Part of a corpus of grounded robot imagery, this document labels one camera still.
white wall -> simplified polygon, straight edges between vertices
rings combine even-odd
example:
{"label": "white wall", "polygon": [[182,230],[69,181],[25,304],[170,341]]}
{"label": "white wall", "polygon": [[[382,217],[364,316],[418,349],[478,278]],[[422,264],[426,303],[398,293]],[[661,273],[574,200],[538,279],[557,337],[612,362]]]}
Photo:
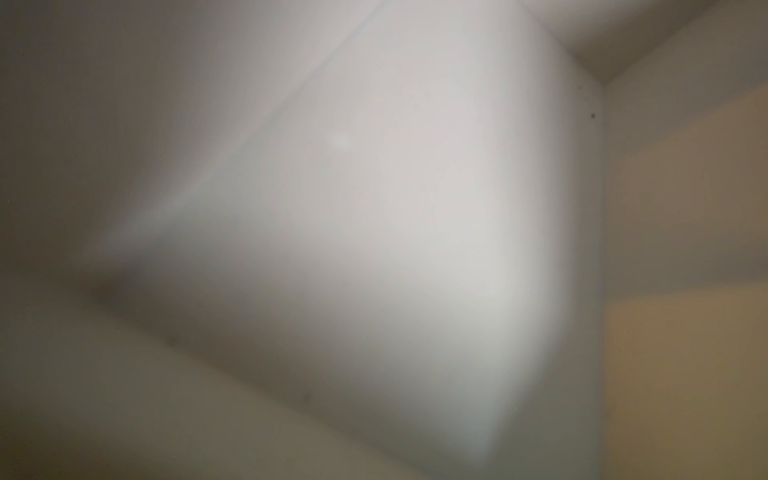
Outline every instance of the white wall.
{"label": "white wall", "polygon": [[721,2],[607,86],[609,296],[768,278],[766,25]]}
{"label": "white wall", "polygon": [[3,276],[0,317],[6,470],[50,468],[29,444],[55,478],[423,478],[86,299]]}
{"label": "white wall", "polygon": [[605,478],[768,477],[768,283],[606,307]]}
{"label": "white wall", "polygon": [[0,265],[98,287],[381,0],[0,5]]}
{"label": "white wall", "polygon": [[517,2],[389,2],[113,305],[439,478],[594,478],[601,135]]}

ceiling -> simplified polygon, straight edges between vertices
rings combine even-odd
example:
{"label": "ceiling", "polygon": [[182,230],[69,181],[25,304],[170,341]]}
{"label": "ceiling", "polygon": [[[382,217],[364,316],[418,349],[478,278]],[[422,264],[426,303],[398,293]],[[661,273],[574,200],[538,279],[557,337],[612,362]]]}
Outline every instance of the ceiling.
{"label": "ceiling", "polygon": [[520,0],[603,84],[717,0]]}

painted wall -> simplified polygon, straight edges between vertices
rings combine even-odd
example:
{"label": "painted wall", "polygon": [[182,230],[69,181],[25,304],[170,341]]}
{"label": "painted wall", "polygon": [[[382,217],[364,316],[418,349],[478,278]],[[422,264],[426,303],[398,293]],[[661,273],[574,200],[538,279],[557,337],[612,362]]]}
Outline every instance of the painted wall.
{"label": "painted wall", "polygon": [[65,291],[0,277],[19,478],[423,478]]}
{"label": "painted wall", "polygon": [[609,296],[768,278],[765,25],[726,0],[606,87]]}
{"label": "painted wall", "polygon": [[768,475],[765,25],[720,2],[606,87],[609,480]]}
{"label": "painted wall", "polygon": [[605,478],[768,477],[768,283],[606,309]]}
{"label": "painted wall", "polygon": [[517,2],[388,2],[109,300],[436,478],[595,478],[601,139]]}
{"label": "painted wall", "polygon": [[95,288],[381,0],[0,5],[0,266]]}

white surface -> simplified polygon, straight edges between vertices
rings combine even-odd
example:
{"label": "white surface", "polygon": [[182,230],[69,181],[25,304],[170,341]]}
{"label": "white surface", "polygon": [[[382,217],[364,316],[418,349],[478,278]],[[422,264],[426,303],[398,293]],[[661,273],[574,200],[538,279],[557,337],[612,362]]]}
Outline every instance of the white surface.
{"label": "white surface", "polygon": [[439,478],[594,478],[601,122],[515,2],[390,2],[114,305]]}
{"label": "white surface", "polygon": [[0,316],[0,446],[38,431],[120,478],[424,479],[85,299],[3,276]]}
{"label": "white surface", "polygon": [[0,264],[109,280],[379,3],[7,2]]}
{"label": "white surface", "polygon": [[723,2],[607,87],[607,292],[768,278],[768,2]]}
{"label": "white surface", "polygon": [[715,1],[520,0],[603,82],[616,78]]}

beige wall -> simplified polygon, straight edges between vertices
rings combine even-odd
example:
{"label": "beige wall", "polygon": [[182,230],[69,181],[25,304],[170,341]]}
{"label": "beige wall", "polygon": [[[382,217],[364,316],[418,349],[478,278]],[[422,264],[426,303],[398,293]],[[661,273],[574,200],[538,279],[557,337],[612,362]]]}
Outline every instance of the beige wall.
{"label": "beige wall", "polygon": [[423,480],[85,299],[0,275],[0,318],[0,467],[20,478]]}
{"label": "beige wall", "polygon": [[606,87],[607,480],[768,478],[768,2]]}
{"label": "beige wall", "polygon": [[768,478],[768,283],[610,303],[605,474]]}

